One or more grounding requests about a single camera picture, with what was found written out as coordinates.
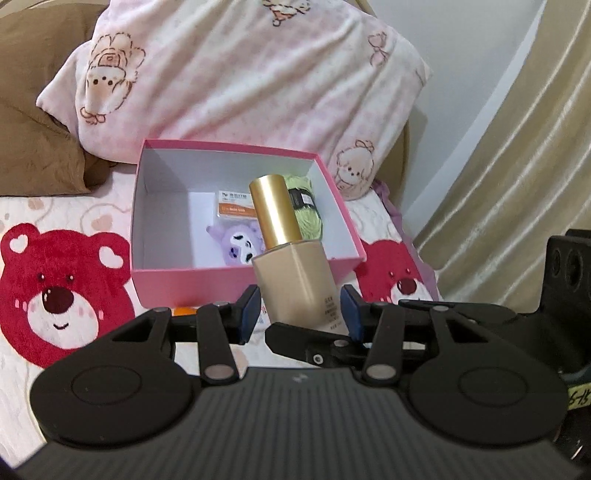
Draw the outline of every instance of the metal pin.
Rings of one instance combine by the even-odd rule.
[[[234,374],[234,369],[230,365],[215,364],[209,365],[205,369],[205,376],[211,380],[225,380]]]
[[[374,380],[389,380],[396,376],[396,369],[386,364],[375,364],[368,367],[366,373]]]

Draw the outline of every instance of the red bear print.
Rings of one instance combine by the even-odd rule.
[[[115,233],[39,233],[30,223],[0,242],[0,329],[42,368],[134,318],[124,285],[129,243]]]
[[[361,240],[368,259],[355,269],[365,301],[431,300],[408,249],[402,242]]]

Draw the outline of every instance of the pillowcase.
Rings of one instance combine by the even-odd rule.
[[[105,9],[59,5],[0,18],[0,195],[87,193],[109,163],[35,106],[68,55],[92,36]]]
[[[406,39],[342,0],[112,0],[37,105],[121,162],[145,138],[315,152],[354,199],[429,75]]]

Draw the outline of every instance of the beige curtain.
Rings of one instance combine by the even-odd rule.
[[[591,229],[591,0],[548,0],[509,95],[415,239],[445,299],[533,311],[545,245]]]

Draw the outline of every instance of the purple fabric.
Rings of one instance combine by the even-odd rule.
[[[427,288],[428,292],[431,294],[431,298],[435,301],[439,299],[439,292],[437,291],[437,281],[435,279],[435,271],[427,265],[421,258],[418,256],[417,250],[414,248],[413,240],[404,232],[402,228],[402,214],[398,211],[398,209],[390,202],[390,190],[388,186],[381,180],[374,180],[372,184],[372,188],[375,193],[378,194],[379,198],[382,200],[382,203],[386,207],[386,211],[390,215],[392,219],[392,223],[400,233],[402,237],[402,241],[406,248],[408,249],[408,253],[413,258],[419,273],[421,274],[421,278],[423,279],[423,284]]]

